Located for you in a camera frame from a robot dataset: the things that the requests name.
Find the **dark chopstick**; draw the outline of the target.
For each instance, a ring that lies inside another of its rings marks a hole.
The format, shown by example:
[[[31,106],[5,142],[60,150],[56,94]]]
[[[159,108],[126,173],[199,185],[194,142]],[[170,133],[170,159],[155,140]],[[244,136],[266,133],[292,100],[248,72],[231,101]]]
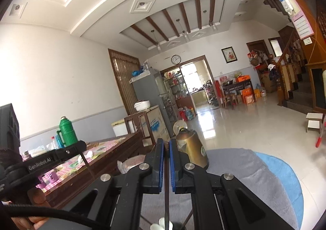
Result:
[[[165,215],[164,215],[164,224],[165,224],[165,230],[170,229],[170,211],[169,211],[169,161],[165,161],[164,164],[164,191],[165,191]]]
[[[91,169],[89,163],[87,162],[87,159],[86,159],[86,157],[84,156],[83,152],[80,153],[80,156],[81,156],[81,158],[82,158],[82,160],[83,160],[85,166],[87,167],[88,171],[90,172],[91,176],[93,177],[93,179],[95,179],[96,176],[95,176],[94,172],[92,171],[92,169]]]
[[[186,225],[189,222],[189,220],[191,219],[192,215],[193,215],[193,210],[190,211],[190,213],[186,217],[185,221],[182,223],[180,230],[185,230],[186,229]]]

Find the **round wall clock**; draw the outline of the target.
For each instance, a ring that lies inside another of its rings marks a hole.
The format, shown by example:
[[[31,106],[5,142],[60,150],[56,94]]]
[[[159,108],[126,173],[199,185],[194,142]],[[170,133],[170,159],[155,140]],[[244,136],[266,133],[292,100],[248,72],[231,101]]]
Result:
[[[174,65],[180,64],[180,63],[181,63],[181,56],[179,56],[179,55],[173,55],[173,56],[171,57],[171,62],[172,62]]]

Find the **blue bottle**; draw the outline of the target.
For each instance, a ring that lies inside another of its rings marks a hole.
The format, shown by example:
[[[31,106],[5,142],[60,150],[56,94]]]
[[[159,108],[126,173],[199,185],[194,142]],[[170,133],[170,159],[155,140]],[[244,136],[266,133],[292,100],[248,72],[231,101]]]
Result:
[[[57,144],[58,144],[58,146],[60,148],[64,148],[65,147],[64,144],[62,143],[62,140],[61,140],[60,136],[58,134],[55,136],[55,139],[56,139],[56,142],[57,142]]]

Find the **red plastic child chair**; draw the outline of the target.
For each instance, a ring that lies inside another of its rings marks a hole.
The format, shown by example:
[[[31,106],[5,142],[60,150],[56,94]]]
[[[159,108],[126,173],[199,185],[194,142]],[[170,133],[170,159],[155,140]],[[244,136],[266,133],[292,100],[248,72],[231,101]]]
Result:
[[[316,148],[318,148],[320,146],[320,144],[322,143],[323,133],[325,131],[325,121],[326,121],[326,116],[324,116],[324,119],[322,121],[319,137],[318,137],[317,142],[316,142]]]

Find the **clear plastic bag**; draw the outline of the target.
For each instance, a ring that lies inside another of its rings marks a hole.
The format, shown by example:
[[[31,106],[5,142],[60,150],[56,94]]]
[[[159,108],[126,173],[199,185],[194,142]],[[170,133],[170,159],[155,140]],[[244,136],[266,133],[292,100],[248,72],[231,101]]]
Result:
[[[145,155],[140,154],[133,156],[124,162],[117,161],[117,167],[121,174],[126,174],[131,168],[144,163]]]

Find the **pink wall calendar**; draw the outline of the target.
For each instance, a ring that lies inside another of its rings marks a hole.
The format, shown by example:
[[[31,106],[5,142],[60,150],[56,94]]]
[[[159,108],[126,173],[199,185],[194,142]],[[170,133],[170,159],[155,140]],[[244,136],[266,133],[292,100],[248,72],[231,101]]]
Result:
[[[292,21],[298,36],[304,40],[314,34],[314,31],[296,0],[279,0]]]

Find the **wooden chair back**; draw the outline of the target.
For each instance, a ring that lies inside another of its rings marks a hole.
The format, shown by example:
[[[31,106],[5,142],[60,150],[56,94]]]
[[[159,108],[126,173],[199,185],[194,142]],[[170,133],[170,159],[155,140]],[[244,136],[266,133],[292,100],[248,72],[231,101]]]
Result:
[[[150,121],[147,112],[141,111],[124,118],[128,134],[141,133],[141,140],[144,147],[154,146],[156,144],[151,130]]]

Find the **framed flower picture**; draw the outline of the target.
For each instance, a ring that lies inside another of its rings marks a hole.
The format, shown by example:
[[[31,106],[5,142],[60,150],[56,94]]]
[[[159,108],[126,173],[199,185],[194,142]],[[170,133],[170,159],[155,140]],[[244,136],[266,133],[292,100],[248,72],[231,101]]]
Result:
[[[232,63],[238,60],[232,47],[223,48],[221,51],[226,63]]]

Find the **grey refrigerator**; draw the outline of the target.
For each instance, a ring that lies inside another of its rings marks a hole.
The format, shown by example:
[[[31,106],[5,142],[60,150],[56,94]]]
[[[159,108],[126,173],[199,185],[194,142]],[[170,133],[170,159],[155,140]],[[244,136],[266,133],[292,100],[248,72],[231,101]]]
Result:
[[[133,86],[138,100],[148,100],[151,106],[159,106],[169,135],[173,137],[173,126],[180,119],[180,115],[167,80],[158,70],[150,68],[132,77],[129,83]]]

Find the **cardboard box blue print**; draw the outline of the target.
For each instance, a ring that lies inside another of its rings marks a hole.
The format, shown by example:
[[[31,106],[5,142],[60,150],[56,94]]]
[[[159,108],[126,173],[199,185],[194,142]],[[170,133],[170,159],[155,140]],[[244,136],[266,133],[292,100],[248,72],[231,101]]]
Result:
[[[150,130],[156,142],[158,138],[162,138],[165,142],[170,140],[170,135],[164,122],[161,110],[155,105],[146,110],[146,114],[150,124]]]

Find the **wooden stair railing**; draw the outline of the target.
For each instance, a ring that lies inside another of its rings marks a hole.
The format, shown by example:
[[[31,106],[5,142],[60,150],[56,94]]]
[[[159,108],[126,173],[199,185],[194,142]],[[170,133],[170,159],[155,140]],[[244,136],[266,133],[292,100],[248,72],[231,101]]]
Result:
[[[294,98],[294,91],[299,90],[299,82],[306,72],[306,57],[302,50],[301,41],[295,28],[286,26],[279,31],[281,56],[276,62],[279,74],[277,83],[278,105],[285,106],[287,101]]]

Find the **dark wooden side table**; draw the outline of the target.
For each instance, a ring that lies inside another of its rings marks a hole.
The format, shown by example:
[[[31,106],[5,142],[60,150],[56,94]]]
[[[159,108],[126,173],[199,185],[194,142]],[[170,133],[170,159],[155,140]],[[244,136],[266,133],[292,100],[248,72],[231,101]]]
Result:
[[[223,108],[227,108],[228,105],[233,109],[237,104],[242,101],[241,91],[245,88],[253,88],[252,82],[250,79],[243,80],[240,82],[230,83],[230,81],[225,82],[221,86],[222,90],[222,106]]]

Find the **small white step stool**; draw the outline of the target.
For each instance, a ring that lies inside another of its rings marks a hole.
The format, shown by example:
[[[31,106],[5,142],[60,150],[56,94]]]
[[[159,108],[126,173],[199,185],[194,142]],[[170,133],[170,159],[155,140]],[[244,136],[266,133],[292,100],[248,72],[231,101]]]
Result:
[[[315,129],[320,132],[322,120],[323,120],[322,113],[309,112],[306,115],[306,119],[307,119],[306,131],[308,131],[309,129]]]

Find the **gold electric kettle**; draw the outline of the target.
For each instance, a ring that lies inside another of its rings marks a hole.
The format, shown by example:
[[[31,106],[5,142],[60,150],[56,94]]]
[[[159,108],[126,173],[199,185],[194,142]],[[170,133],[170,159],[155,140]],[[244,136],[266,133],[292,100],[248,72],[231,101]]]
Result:
[[[191,163],[204,169],[209,166],[206,150],[195,130],[181,128],[176,136],[179,151],[186,153]]]

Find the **green thermos flask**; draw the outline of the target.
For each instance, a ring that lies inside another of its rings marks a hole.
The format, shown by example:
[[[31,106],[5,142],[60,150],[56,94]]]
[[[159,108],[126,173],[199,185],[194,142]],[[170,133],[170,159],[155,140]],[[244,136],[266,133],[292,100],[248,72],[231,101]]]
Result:
[[[72,122],[66,116],[61,117],[58,127],[59,130],[57,131],[57,134],[60,136],[65,147],[78,142]]]

